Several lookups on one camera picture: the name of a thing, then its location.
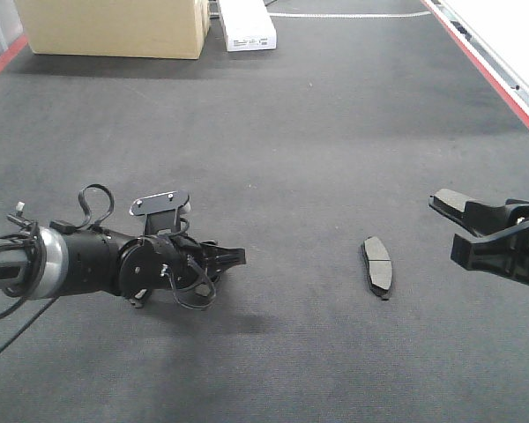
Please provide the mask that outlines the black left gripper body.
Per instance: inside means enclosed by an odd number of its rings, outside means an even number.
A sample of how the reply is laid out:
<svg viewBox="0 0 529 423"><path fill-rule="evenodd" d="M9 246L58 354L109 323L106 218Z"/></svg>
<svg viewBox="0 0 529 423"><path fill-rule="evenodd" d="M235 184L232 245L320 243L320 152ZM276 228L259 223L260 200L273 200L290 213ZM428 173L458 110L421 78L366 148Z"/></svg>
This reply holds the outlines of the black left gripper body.
<svg viewBox="0 0 529 423"><path fill-rule="evenodd" d="M138 307L144 302L140 292L169 290L182 307L205 310L215 301L222 273L244 264L244 249L224 248L215 241L197 242L188 235L147 235L123 247L117 287ZM209 298L195 294L200 284L211 287Z"/></svg>

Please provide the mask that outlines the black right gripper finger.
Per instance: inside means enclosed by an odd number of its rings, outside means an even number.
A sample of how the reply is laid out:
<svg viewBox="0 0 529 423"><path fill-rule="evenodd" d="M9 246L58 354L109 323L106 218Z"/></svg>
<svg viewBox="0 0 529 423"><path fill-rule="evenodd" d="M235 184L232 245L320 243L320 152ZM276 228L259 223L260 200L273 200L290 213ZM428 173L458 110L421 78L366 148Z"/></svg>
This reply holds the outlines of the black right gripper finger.
<svg viewBox="0 0 529 423"><path fill-rule="evenodd" d="M468 201L455 207L453 215L467 232L476 237L483 237L511 226L513 224L511 215L514 210L513 204L492 206Z"/></svg>

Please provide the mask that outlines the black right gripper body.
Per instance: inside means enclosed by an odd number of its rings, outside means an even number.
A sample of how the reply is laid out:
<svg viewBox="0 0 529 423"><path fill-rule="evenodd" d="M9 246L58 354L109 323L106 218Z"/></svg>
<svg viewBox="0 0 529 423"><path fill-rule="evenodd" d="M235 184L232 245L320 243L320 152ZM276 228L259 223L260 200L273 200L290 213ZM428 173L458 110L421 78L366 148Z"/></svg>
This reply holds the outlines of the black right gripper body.
<svg viewBox="0 0 529 423"><path fill-rule="evenodd" d="M467 271L483 271L529 286L529 202L508 199L513 224L483 237L453 237L451 260Z"/></svg>

